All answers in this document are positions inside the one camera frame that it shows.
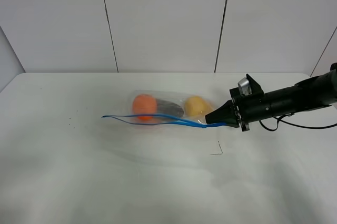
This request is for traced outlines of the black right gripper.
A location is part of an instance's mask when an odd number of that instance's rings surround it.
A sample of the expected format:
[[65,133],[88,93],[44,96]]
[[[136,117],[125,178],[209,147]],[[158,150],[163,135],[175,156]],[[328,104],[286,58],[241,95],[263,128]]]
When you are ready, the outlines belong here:
[[[249,123],[258,121],[263,114],[263,91],[254,91],[249,95],[241,94],[239,89],[230,89],[231,100],[205,116],[207,124],[217,124],[249,131]],[[233,120],[233,105],[239,120]]]

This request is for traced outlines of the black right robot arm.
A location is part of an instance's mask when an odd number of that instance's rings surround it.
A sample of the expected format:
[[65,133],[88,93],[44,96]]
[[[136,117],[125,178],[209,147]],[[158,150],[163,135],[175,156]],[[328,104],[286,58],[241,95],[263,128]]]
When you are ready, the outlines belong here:
[[208,125],[248,131],[252,122],[261,123],[269,118],[281,122],[296,113],[329,107],[336,103],[336,64],[332,64],[324,75],[268,93],[250,75],[237,85],[237,88],[230,89],[230,100],[205,116]]

